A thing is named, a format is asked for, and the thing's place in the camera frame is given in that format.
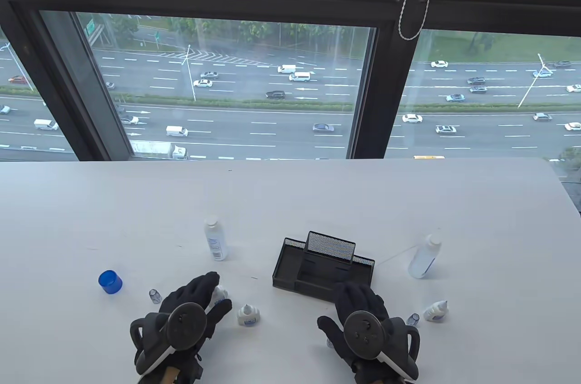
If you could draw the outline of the person's right hand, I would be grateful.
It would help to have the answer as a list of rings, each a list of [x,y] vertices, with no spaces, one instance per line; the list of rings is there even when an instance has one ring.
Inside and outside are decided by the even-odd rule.
[[[357,384],[412,383],[419,378],[417,327],[390,317],[382,297],[367,285],[339,283],[333,298],[340,325],[321,316],[317,327],[354,373]]]

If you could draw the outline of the person's left hand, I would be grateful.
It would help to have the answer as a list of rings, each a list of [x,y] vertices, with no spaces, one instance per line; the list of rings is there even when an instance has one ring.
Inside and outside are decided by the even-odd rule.
[[[192,384],[202,377],[201,348],[232,310],[230,299],[212,303],[219,282],[214,271],[195,277],[170,293],[156,313],[131,322],[140,384]]]

